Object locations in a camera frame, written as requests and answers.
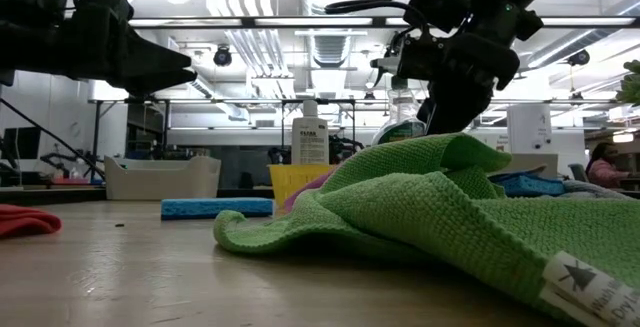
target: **soap bottle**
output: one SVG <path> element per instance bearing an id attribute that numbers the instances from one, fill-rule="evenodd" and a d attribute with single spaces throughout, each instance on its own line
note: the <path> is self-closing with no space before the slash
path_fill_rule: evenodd
<path id="1" fill-rule="evenodd" d="M 318 118 L 318 103 L 303 102 L 304 117 L 293 120 L 292 164 L 329 164 L 329 127 Z"/>
<path id="2" fill-rule="evenodd" d="M 427 125 L 416 118 L 420 104 L 413 97 L 408 81 L 394 76 L 389 96 L 389 121 L 373 137 L 372 144 L 402 141 L 424 136 Z"/>

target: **bottle label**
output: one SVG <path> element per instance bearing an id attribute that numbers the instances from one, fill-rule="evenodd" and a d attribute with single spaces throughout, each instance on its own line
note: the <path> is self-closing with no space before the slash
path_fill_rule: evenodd
<path id="1" fill-rule="evenodd" d="M 325 130 L 323 125 L 317 126 L 318 130 Z M 319 164 L 326 163 L 325 151 L 328 141 L 319 136 L 319 132 L 306 130 L 300 131 L 300 163 Z"/>
<path id="2" fill-rule="evenodd" d="M 588 326 L 640 327 L 640 291 L 559 252 L 547 263 L 540 298 Z"/>

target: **table surface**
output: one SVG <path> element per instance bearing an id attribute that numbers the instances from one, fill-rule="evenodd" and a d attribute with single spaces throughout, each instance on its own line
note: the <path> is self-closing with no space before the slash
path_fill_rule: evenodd
<path id="1" fill-rule="evenodd" d="M 161 222 L 157 203 L 43 209 L 61 232 L 0 241 L 3 327 L 556 324 L 449 268 L 236 256 L 212 221 Z"/>

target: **computer monitor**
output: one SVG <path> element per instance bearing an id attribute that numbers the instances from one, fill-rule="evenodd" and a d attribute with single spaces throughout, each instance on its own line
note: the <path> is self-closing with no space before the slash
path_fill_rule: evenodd
<path id="1" fill-rule="evenodd" d="M 38 150 L 40 148 L 40 130 L 37 127 L 25 128 L 6 128 L 4 130 L 4 151 L 9 153 L 13 158 L 38 159 Z M 16 151 L 16 135 L 18 136 L 18 150 Z"/>

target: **security camera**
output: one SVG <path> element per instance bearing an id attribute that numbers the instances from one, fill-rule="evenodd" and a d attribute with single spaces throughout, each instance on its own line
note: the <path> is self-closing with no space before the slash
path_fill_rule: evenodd
<path id="1" fill-rule="evenodd" d="M 218 45 L 218 52 L 213 56 L 213 63 L 220 67 L 227 67 L 231 64 L 229 45 Z"/>
<path id="2" fill-rule="evenodd" d="M 576 65 L 584 66 L 587 63 L 589 63 L 590 59 L 591 59 L 591 56 L 589 56 L 589 52 L 587 52 L 586 50 L 582 50 L 582 51 L 574 54 L 573 56 L 569 57 L 567 62 L 571 66 L 576 66 Z"/>

